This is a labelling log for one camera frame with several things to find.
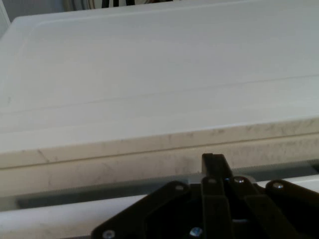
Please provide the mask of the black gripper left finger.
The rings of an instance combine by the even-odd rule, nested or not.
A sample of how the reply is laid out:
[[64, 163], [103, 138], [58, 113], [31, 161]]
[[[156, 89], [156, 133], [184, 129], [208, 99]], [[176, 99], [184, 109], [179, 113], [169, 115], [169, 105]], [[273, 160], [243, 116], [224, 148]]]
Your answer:
[[224, 181], [232, 177], [222, 154], [202, 155], [204, 177], [198, 184], [171, 181], [116, 214], [91, 232], [93, 239], [232, 238]]

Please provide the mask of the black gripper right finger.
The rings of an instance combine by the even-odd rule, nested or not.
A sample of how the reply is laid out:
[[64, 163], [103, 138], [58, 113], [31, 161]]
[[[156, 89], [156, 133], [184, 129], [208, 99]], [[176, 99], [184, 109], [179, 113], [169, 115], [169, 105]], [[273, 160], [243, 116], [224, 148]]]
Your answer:
[[213, 156], [215, 239], [317, 239], [319, 194], [285, 180], [261, 187]]

